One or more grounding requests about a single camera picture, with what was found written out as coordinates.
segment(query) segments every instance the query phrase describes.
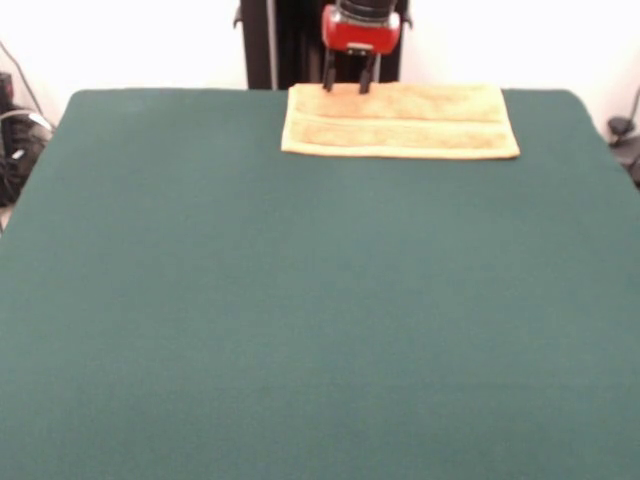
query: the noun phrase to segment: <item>white wall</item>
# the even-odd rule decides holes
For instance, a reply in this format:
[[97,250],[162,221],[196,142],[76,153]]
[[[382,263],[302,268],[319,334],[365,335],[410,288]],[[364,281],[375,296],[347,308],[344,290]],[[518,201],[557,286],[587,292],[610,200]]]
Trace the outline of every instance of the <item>white wall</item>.
[[628,115],[640,85],[640,0],[413,0],[407,82],[565,88],[598,130]]
[[[0,0],[3,17],[16,19],[2,22],[0,38],[58,120],[83,88],[246,88],[242,29],[231,27],[238,3]],[[412,0],[402,80],[567,88],[604,131],[640,83],[640,1],[587,3]]]
[[[0,38],[54,121],[79,89],[247,86],[242,26],[232,27],[239,0],[0,4],[3,19],[16,19],[1,22]],[[0,67],[9,66],[0,54]]]

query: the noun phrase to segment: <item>black cable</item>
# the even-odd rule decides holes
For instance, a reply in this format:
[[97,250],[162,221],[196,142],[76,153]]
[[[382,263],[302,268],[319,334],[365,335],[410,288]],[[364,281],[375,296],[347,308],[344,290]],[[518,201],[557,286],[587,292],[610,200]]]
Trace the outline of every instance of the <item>black cable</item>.
[[38,111],[38,113],[40,115],[43,115],[42,107],[40,107],[40,103],[38,102],[38,99],[36,98],[35,94],[33,93],[33,90],[31,89],[31,85],[29,85],[29,82],[27,81],[27,77],[25,76],[24,72],[22,71],[22,67],[20,66],[20,63],[18,63],[18,61],[15,59],[15,57],[13,55],[11,55],[11,52],[9,52],[9,50],[7,50],[7,47],[4,46],[4,43],[2,43],[2,40],[0,40],[0,50],[2,50],[4,52],[4,54],[7,56],[7,58],[9,58],[11,63],[13,63],[13,65],[16,67],[16,70],[18,70],[18,74],[20,75],[20,79],[22,80],[22,83],[24,84],[25,88],[27,89],[27,92],[29,92],[29,96],[31,97],[31,100],[33,101],[33,104],[35,105],[36,110]]

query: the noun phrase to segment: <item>folded towel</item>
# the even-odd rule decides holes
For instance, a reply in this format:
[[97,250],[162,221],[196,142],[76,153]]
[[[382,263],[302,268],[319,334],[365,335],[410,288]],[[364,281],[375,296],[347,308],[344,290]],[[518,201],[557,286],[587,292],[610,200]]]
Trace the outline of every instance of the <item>folded towel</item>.
[[450,160],[520,155],[502,90],[490,85],[318,84],[289,89],[282,151]]

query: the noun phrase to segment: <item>cable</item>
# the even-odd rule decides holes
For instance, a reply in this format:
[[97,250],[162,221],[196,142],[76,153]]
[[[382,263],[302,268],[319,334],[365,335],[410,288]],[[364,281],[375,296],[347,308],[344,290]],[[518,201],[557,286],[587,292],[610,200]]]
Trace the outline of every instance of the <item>cable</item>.
[[44,117],[44,115],[38,112],[34,112],[33,110],[27,110],[24,108],[21,108],[19,110],[9,110],[8,112],[3,113],[2,115],[0,115],[0,123],[2,123],[3,120],[6,120],[8,118],[22,116],[22,115],[29,117],[29,120],[37,123],[38,125],[41,125],[42,127],[46,128],[50,132],[53,132],[55,130],[53,123],[47,120]]
[[14,56],[11,55],[9,50],[7,50],[7,47],[5,47],[4,43],[2,43],[2,40],[0,40],[0,50],[2,50],[4,52],[4,54],[9,58],[11,63],[13,63],[13,65],[16,67],[16,70],[18,70],[18,74],[20,75],[20,78],[22,79],[22,83],[24,84],[25,88],[27,89],[27,92],[29,92],[29,96],[31,97],[31,100],[33,101],[33,104],[35,105],[36,110],[38,110],[38,113],[40,115],[42,115],[43,114],[42,107],[40,106],[40,103],[38,102],[38,99],[36,98],[35,94],[33,93],[33,90],[31,89],[31,85],[29,85],[29,82],[27,81],[27,77],[25,76],[24,72],[22,71],[22,67],[20,66],[18,61],[14,58]]

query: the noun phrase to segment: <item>towel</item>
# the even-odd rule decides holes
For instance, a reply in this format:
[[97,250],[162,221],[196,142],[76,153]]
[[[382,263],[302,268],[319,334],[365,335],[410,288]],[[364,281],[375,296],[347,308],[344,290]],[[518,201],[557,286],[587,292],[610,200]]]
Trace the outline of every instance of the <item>towel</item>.
[[289,89],[282,151],[442,160],[520,155],[502,90],[493,85],[318,84]]

